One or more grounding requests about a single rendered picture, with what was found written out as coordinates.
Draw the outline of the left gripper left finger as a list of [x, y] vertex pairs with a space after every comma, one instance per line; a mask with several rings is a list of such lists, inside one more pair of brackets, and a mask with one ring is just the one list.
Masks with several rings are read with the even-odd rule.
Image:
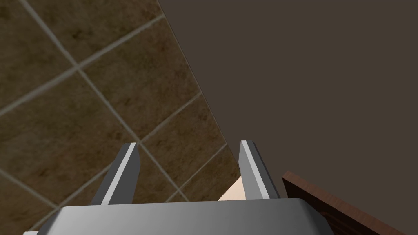
[[91, 205], [132, 204], [140, 172], [136, 142], [126, 142], [95, 193]]

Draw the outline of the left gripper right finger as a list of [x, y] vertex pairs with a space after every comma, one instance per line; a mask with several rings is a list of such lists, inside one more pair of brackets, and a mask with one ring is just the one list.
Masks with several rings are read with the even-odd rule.
[[238, 165], [247, 200], [280, 199], [254, 141], [240, 142]]

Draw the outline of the dark brown wooden furniture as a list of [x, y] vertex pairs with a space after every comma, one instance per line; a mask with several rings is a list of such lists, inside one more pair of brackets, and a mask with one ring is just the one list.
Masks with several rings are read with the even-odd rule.
[[406, 235], [287, 171], [282, 176], [289, 198], [300, 198], [325, 217], [334, 235]]

